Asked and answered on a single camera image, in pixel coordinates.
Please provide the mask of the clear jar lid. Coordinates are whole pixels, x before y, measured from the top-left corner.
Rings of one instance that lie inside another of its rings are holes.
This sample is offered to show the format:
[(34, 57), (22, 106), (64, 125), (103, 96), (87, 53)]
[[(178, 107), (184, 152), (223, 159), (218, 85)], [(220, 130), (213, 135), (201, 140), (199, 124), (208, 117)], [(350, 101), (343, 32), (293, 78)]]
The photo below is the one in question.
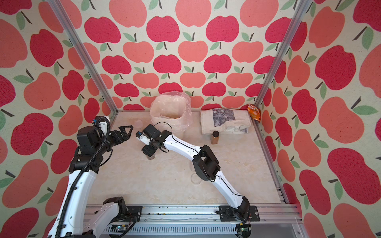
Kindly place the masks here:
[(198, 185), (202, 181), (202, 179), (196, 173), (193, 173), (191, 175), (190, 180), (191, 180), (191, 183), (194, 185)]

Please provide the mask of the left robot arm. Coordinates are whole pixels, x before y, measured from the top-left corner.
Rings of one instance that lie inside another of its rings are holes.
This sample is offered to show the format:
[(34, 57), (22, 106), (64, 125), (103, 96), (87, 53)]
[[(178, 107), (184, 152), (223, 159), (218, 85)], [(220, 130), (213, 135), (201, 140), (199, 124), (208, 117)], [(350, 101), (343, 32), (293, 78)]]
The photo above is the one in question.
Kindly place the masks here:
[(103, 154), (112, 153), (114, 146), (128, 141), (132, 131), (133, 126), (121, 126), (112, 131), (105, 116), (97, 116), (91, 126), (78, 130), (79, 146), (69, 166), (64, 200), (48, 237), (98, 238), (110, 223), (129, 217), (124, 199), (112, 197), (103, 202), (87, 224), (83, 223), (91, 188), (101, 166), (106, 163)]

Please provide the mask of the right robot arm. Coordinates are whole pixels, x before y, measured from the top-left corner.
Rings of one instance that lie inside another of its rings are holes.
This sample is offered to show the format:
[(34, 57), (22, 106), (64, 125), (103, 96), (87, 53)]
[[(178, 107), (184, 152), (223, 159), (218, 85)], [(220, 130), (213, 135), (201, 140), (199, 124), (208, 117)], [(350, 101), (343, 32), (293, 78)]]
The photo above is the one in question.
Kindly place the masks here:
[(221, 170), (218, 159), (209, 146), (192, 145), (179, 139), (171, 131), (160, 131), (152, 124), (149, 124), (143, 131), (138, 131), (136, 137), (144, 143), (142, 152), (147, 157), (155, 155), (158, 149), (165, 149), (189, 159), (193, 164), (196, 175), (201, 180), (211, 182), (223, 195), (233, 210), (234, 218), (243, 223), (248, 222), (250, 215), (249, 200), (228, 182)]

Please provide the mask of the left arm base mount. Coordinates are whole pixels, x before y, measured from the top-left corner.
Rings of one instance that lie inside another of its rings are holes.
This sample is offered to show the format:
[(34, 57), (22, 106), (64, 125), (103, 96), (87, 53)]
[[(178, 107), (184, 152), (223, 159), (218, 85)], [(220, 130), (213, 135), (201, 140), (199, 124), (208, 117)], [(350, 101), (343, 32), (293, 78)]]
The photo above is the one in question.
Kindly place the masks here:
[(142, 214), (142, 206), (126, 206), (118, 215), (112, 220), (112, 222), (122, 222), (122, 221), (140, 221)]

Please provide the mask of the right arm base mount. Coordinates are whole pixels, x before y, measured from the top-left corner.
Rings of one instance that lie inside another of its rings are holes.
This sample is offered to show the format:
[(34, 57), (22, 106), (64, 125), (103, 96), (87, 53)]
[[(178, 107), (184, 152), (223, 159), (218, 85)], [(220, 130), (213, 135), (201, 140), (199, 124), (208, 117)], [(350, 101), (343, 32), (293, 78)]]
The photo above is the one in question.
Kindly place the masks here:
[(248, 212), (241, 214), (238, 209), (221, 205), (215, 213), (219, 215), (222, 222), (259, 222), (261, 220), (256, 206), (250, 206)]

